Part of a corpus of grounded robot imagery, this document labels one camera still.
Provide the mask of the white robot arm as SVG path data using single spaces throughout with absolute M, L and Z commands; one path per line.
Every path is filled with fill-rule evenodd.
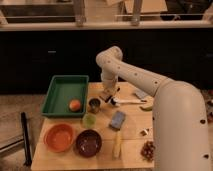
M 117 46 L 96 56 L 104 89 L 122 78 L 154 98 L 154 171 L 212 171 L 206 106 L 192 84 L 127 64 Z

